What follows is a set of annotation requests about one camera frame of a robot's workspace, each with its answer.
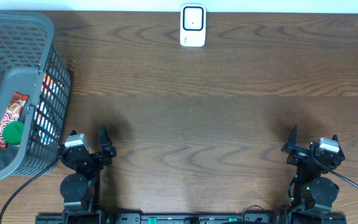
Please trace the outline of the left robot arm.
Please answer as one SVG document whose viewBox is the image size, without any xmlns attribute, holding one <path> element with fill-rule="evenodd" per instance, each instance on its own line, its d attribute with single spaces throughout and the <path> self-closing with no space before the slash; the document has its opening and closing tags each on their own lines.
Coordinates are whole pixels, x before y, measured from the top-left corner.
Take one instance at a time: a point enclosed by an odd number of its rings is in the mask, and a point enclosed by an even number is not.
<svg viewBox="0 0 358 224">
<path fill-rule="evenodd" d="M 59 146 L 61 163 L 75 171 L 60 184 L 64 199 L 63 223 L 112 223 L 113 216 L 99 203 L 101 171 L 111 165 L 116 156 L 105 125 L 100 129 L 99 148 L 100 151 L 90 153 L 85 135 L 76 131 Z"/>
</svg>

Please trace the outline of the green lid jar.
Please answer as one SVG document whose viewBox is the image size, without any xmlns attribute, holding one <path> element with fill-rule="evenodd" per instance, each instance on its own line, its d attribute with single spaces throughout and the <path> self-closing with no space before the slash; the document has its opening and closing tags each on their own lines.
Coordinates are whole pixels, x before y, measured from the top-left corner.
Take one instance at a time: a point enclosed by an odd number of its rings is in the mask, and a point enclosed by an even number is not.
<svg viewBox="0 0 358 224">
<path fill-rule="evenodd" d="M 21 143 L 22 135 L 24 132 L 24 123 L 14 121 L 9 123 L 3 131 L 3 138 L 7 144 L 18 146 Z"/>
</svg>

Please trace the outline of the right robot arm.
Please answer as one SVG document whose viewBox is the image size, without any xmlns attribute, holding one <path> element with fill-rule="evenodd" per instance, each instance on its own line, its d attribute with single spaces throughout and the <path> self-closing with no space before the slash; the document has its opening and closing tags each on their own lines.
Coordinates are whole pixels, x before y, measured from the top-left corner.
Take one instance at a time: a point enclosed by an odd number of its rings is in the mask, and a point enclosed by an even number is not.
<svg viewBox="0 0 358 224">
<path fill-rule="evenodd" d="M 337 136 L 321 138 L 305 148 L 297 145 L 295 125 L 282 146 L 288 153 L 287 164 L 296 166 L 296 174 L 288 187 L 291 205 L 282 212 L 282 223 L 324 223 L 332 210 L 339 187 L 323 175 L 345 160 Z"/>
</svg>

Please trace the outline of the white Panadol box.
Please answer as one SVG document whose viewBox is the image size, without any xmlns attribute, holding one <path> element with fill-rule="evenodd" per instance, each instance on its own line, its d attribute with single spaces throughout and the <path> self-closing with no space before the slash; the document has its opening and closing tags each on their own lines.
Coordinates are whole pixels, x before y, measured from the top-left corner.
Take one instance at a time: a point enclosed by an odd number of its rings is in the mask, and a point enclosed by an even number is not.
<svg viewBox="0 0 358 224">
<path fill-rule="evenodd" d="M 39 111 L 35 113 L 34 117 L 36 125 L 39 126 L 37 136 L 42 144 L 49 145 L 57 139 L 56 116 L 51 107 L 43 101 L 38 105 L 37 109 Z"/>
</svg>

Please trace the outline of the small orange box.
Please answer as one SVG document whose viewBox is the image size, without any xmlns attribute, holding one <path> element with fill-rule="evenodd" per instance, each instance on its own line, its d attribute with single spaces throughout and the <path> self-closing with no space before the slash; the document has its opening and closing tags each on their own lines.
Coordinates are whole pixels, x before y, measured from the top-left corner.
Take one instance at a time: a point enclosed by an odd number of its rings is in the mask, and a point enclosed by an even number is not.
<svg viewBox="0 0 358 224">
<path fill-rule="evenodd" d="M 54 83 L 52 77 L 50 75 L 47 75 L 46 73 L 44 74 L 44 79 L 43 79 L 43 85 L 41 87 L 41 90 L 44 93 L 48 93 L 49 91 L 51 91 L 52 93 L 55 93 L 56 91 L 56 84 Z"/>
</svg>

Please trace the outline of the red Top chocolate bar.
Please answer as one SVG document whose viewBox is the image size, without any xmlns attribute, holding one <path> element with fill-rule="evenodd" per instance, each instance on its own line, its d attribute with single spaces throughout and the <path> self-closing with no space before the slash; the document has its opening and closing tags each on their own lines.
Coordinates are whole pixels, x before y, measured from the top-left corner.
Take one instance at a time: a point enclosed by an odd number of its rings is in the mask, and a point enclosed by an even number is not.
<svg viewBox="0 0 358 224">
<path fill-rule="evenodd" d="M 29 99 L 28 95 L 21 95 L 18 92 L 15 92 L 13 94 L 7 106 L 7 109 L 4 113 L 4 116 L 2 117 L 2 120 L 0 122 L 0 148 L 1 149 L 7 148 L 7 145 L 12 145 L 12 144 L 7 144 L 2 136 L 4 128 L 11 122 L 19 121 L 22 114 L 22 110 L 24 109 L 24 106 L 28 99 Z"/>
</svg>

